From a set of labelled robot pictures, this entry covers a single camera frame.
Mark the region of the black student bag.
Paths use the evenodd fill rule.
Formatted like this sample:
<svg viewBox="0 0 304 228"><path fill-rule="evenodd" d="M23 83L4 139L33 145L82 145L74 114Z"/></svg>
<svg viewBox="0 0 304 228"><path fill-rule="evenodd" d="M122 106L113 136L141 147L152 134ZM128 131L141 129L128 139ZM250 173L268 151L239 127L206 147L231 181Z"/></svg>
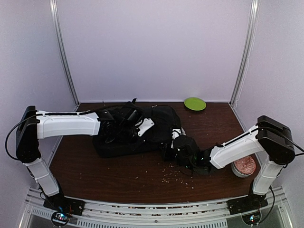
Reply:
<svg viewBox="0 0 304 228"><path fill-rule="evenodd" d="M142 137L137 136L137 141L105 143L101 137L102 125L113 121L127 126L127 115L132 110L138 110L145 118L151 118L155 125ZM135 101L123 105L111 105L97 111L100 129L92 139L93 147L102 158L113 158L133 155L143 152L161 150L164 145L171 146L171 134L174 129L181 131L181 120L175 110L169 105L137 106Z"/></svg>

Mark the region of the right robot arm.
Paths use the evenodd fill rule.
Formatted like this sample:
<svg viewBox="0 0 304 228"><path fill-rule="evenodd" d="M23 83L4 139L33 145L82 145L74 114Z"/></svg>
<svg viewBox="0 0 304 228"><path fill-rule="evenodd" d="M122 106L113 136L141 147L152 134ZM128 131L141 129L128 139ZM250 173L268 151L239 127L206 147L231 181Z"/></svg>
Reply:
<svg viewBox="0 0 304 228"><path fill-rule="evenodd" d="M205 150L182 130L173 129L171 142L163 144L161 152L165 161L176 161L179 166L201 175L211 174L254 153L266 152L268 160L251 182L248 195L227 202L230 213L238 214L268 205L265 200L268 189L280 171L298 156L296 147L289 127L262 115L256 125L240 136Z"/></svg>

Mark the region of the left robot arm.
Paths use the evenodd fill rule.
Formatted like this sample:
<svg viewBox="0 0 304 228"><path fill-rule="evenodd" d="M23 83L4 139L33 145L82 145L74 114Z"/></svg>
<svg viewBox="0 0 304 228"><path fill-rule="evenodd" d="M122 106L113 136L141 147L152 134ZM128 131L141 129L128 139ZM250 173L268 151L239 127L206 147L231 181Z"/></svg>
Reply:
<svg viewBox="0 0 304 228"><path fill-rule="evenodd" d="M116 109L112 106L94 111L56 113L29 106L21 121L9 131L9 134L16 132L16 152L9 157L23 163L42 188L49 204L64 211L68 200L46 165L38 141L55 136L88 135L93 137L95 148L115 140L130 143L141 137L143 122L144 117L137 107Z"/></svg>

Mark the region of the green plate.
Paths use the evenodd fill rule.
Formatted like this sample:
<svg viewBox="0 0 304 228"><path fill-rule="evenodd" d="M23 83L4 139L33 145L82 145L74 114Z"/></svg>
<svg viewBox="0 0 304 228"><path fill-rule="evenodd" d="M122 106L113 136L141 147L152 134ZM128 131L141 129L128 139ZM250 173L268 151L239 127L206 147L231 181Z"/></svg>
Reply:
<svg viewBox="0 0 304 228"><path fill-rule="evenodd" d="M192 111L202 111L207 107L206 102L197 97L189 97L185 99L184 105Z"/></svg>

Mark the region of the red patterned white bowl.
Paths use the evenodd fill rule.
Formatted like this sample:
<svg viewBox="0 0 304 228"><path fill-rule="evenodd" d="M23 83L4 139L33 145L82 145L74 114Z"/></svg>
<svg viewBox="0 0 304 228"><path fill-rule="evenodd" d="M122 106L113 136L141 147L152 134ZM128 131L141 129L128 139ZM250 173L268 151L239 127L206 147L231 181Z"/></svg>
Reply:
<svg viewBox="0 0 304 228"><path fill-rule="evenodd" d="M231 164L233 173L240 178L246 178L252 175L256 170L256 162L252 156L238 159Z"/></svg>

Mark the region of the front aluminium rail base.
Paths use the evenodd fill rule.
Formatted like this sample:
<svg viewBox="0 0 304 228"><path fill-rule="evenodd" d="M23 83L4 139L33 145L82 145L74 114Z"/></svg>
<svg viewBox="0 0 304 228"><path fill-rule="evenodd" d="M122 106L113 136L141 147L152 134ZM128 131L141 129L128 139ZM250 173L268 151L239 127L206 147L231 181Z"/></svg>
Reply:
<svg viewBox="0 0 304 228"><path fill-rule="evenodd" d="M247 225L245 216L261 212L262 220L273 203L269 191L268 205L261 209L231 214L227 198L201 202L171 204L126 204L96 200L84 202L82 215L72 215L63 228L296 228L282 187L273 188L275 204L268 217L258 226ZM55 228L51 222L54 210L43 206L41 190L30 188L18 228Z"/></svg>

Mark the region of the left aluminium frame post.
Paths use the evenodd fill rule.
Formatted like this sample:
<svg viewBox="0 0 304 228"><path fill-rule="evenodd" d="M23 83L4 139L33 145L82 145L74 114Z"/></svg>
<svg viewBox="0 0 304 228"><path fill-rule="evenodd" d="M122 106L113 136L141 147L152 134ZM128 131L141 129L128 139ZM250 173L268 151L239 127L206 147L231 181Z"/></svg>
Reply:
<svg viewBox="0 0 304 228"><path fill-rule="evenodd" d="M66 50L65 50L65 46L64 46L64 40L63 40L63 36L62 36L58 7L57 7L57 0L50 0L49 3L50 3L50 10L51 10L53 23L54 23L55 33L56 33L56 37L57 37L60 59L61 59L63 70L64 70L64 75L67 80L68 88L72 95L74 104L76 106L79 106L80 102L79 102L78 96L76 94L76 89L75 89L75 85L74 85L74 82L73 82L73 79L71 76L70 67L69 67L68 59L67 59L67 54L66 54Z"/></svg>

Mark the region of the aluminium frame post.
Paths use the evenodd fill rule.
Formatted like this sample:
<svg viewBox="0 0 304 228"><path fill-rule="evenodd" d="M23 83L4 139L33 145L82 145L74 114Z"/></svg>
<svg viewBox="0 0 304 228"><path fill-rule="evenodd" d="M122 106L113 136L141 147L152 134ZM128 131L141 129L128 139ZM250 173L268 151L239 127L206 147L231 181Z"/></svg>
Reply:
<svg viewBox="0 0 304 228"><path fill-rule="evenodd" d="M233 108L236 108L236 106L237 106L237 101L239 100L239 97L241 94L241 89L243 87L243 83L245 80L245 74L247 71L248 63L249 63L249 55L250 55L250 51L253 46L254 37L255 37L258 10L259 10L259 0L252 0L243 54L241 57L241 62L240 62L240 66L239 66L239 70L238 70L238 74L237 74L236 83L235 83L234 90L233 90L231 100L230 100L230 105Z"/></svg>
<svg viewBox="0 0 304 228"><path fill-rule="evenodd" d="M70 67L69 67L68 59L67 59L67 54L66 54L66 50L65 50L65 46L64 46L64 40L63 40L63 36L62 36L58 7L57 7L57 0L50 0L49 3L50 3L50 10L51 10L53 23L54 23L55 33L56 33L56 37L57 37L60 59L61 59L63 70L64 70L64 75L67 80L68 88L72 95L74 104L76 106L79 106L80 102L79 102L78 96L76 94L76 89L75 89L75 85L74 85L74 82L73 82L73 79L71 76Z"/></svg>

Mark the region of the right aluminium frame post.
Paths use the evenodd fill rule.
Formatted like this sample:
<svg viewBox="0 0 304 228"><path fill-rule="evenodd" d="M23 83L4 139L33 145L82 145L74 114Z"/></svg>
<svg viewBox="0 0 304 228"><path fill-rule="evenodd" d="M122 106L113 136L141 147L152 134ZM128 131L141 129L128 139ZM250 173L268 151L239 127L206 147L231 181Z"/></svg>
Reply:
<svg viewBox="0 0 304 228"><path fill-rule="evenodd" d="M250 55L250 51L253 46L254 37L255 37L258 10L259 10L259 0L252 0L243 54L241 57L241 62L240 62L240 66L239 66L239 70L238 70L238 74L237 74L236 83L235 83L234 90L233 90L231 100L230 100L230 105L233 108L236 108L236 106L237 106L237 101L239 100L239 97L241 94L241 89L243 87L243 83L245 80L245 74L247 71L248 63L249 63L249 55Z"/></svg>

